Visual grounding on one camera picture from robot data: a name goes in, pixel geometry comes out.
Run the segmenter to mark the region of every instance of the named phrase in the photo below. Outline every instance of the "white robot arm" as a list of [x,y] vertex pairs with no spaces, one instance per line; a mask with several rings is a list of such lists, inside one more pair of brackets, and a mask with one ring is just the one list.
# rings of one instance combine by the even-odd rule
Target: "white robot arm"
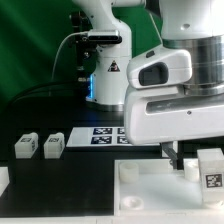
[[105,111],[123,111],[125,92],[128,86],[127,65],[132,57],[131,30],[116,19],[112,7],[137,6],[145,0],[72,0],[89,18],[93,30],[88,37],[121,37],[119,44],[99,44],[96,69],[91,76],[90,105]]
[[224,135],[223,0],[149,0],[163,44],[132,59],[125,132],[132,144]]

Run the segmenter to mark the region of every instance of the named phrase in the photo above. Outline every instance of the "white base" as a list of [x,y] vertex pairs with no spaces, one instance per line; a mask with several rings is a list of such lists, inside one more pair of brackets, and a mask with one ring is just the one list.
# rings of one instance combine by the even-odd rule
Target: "white base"
[[0,196],[9,184],[9,172],[7,167],[0,167]]

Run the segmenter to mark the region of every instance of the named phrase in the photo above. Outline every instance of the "qr code marker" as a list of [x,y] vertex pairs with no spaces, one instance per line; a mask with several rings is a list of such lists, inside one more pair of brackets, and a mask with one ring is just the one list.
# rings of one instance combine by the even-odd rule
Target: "qr code marker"
[[111,144],[111,142],[112,142],[111,136],[92,137],[92,140],[91,140],[92,145]]
[[220,188],[222,184],[222,174],[205,175],[207,188]]
[[125,136],[118,136],[117,137],[117,144],[129,144],[129,142],[125,138]]
[[112,128],[94,128],[93,135],[111,135]]
[[117,129],[117,134],[118,134],[118,135],[124,135],[124,134],[125,134],[125,132],[124,132],[124,128],[118,128],[118,129]]

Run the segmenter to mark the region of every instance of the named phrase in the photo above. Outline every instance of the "white platform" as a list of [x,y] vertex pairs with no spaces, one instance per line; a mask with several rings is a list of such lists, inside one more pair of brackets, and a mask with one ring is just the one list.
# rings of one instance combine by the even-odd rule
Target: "white platform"
[[8,167],[0,167],[0,196],[9,184]]
[[[184,171],[173,171],[169,159],[127,160],[139,166],[139,179],[134,183],[124,183],[119,178],[119,164],[115,161],[114,214],[120,217],[139,216],[198,216],[223,215],[223,210],[206,209],[202,204],[200,182],[190,182],[184,178]],[[130,206],[122,208],[125,198],[140,198],[144,208],[135,210]]]

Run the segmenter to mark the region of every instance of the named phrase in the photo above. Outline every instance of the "black cable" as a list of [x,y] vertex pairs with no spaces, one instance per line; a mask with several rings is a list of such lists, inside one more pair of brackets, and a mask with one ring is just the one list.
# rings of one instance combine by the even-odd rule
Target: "black cable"
[[34,90],[40,89],[40,88],[44,88],[44,87],[51,87],[51,86],[58,86],[58,85],[65,85],[65,84],[79,84],[77,87],[78,88],[74,88],[74,90],[76,89],[80,89],[80,90],[87,90],[88,89],[88,82],[86,83],[80,83],[78,81],[64,81],[64,82],[49,82],[49,83],[44,83],[44,84],[40,84],[40,85],[36,85],[33,86],[31,88],[28,88],[20,93],[18,93],[16,96],[14,96],[8,103],[7,108],[10,108],[17,100],[26,97],[27,95],[30,95],[33,93]]

